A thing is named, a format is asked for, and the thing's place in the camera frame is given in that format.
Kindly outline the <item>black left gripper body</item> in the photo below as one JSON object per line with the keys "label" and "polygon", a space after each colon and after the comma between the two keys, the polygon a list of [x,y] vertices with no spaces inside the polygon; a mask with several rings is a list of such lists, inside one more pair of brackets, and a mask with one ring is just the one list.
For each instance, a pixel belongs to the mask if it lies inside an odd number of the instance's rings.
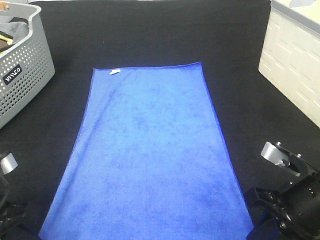
{"label": "black left gripper body", "polygon": [[25,220],[27,205],[8,202],[10,185],[3,175],[0,176],[0,182],[4,187],[3,195],[0,196],[0,234],[7,235]]}

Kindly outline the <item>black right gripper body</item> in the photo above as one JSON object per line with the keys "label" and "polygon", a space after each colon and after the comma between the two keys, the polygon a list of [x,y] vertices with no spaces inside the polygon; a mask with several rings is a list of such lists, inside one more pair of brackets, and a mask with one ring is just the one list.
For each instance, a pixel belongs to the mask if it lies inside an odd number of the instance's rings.
{"label": "black right gripper body", "polygon": [[312,173],[281,188],[279,199],[286,217],[279,221],[280,232],[287,238],[320,236],[320,174]]}

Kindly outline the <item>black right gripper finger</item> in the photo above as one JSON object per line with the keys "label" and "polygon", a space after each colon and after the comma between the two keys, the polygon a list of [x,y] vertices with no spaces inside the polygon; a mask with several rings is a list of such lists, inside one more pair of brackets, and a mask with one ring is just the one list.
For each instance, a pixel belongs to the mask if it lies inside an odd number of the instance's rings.
{"label": "black right gripper finger", "polygon": [[279,191],[252,187],[243,196],[249,209],[260,208],[270,213],[280,212]]}

